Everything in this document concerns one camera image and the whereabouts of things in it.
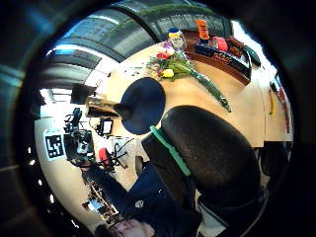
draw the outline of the red item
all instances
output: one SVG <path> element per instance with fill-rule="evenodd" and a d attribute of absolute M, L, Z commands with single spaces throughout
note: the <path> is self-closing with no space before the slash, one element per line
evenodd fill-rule
<path fill-rule="evenodd" d="M 279 88 L 278 91 L 279 98 L 281 99 L 282 102 L 282 108 L 284 110 L 284 115 L 285 115 L 285 121 L 286 121 L 286 131 L 289 133 L 289 117 L 288 117 L 288 109 L 286 105 L 286 100 L 285 100 L 285 93 L 282 87 Z"/>
<path fill-rule="evenodd" d="M 219 50 L 222 50 L 222 51 L 227 51 L 228 45 L 224 38 L 213 37 L 212 40 L 213 40 L 214 47 L 217 47 Z"/>
<path fill-rule="evenodd" d="M 228 51 L 230 54 L 233 54 L 234 56 L 237 56 L 237 57 L 241 57 L 241 55 L 243 54 L 243 51 L 239 47 L 234 46 L 234 45 L 229 46 Z"/>
<path fill-rule="evenodd" d="M 234 37 L 228 37 L 228 40 L 235 46 L 239 47 L 239 48 L 244 48 L 245 44 L 238 41 L 236 38 Z"/>
<path fill-rule="evenodd" d="M 106 165 L 110 163 L 108 154 L 109 154 L 109 151 L 107 150 L 107 148 L 101 148 L 99 150 L 99 159 L 100 161 L 104 162 Z"/>
<path fill-rule="evenodd" d="M 162 72 L 163 71 L 164 71 L 163 69 L 159 69 L 158 72 L 157 72 L 158 76 L 162 76 Z"/>

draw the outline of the desk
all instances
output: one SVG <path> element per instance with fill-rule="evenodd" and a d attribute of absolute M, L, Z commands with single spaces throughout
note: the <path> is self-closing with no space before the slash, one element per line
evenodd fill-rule
<path fill-rule="evenodd" d="M 132 55 L 111 73 L 107 87 L 103 89 L 107 99 L 120 102 L 126 88 L 135 80 L 150 77 L 151 70 L 146 68 L 149 56 L 155 53 L 154 47 L 149 46 Z M 166 94 L 164 113 L 179 105 L 193 105 L 201 107 L 235 126 L 248 139 L 252 147 L 263 147 L 265 140 L 291 140 L 292 134 L 286 134 L 285 120 L 280 106 L 276 114 L 269 116 L 271 103 L 269 100 L 269 81 L 262 69 L 255 68 L 252 80 L 247 86 L 236 80 L 232 75 L 211 65 L 193 61 L 197 71 L 208 76 L 227 98 L 232 113 L 228 113 L 220 104 L 191 76 L 177 79 L 175 82 L 161 81 Z M 140 67 L 137 73 L 132 68 Z M 119 118 L 115 119 L 114 135 L 142 138 L 134 135 L 122 126 Z"/>

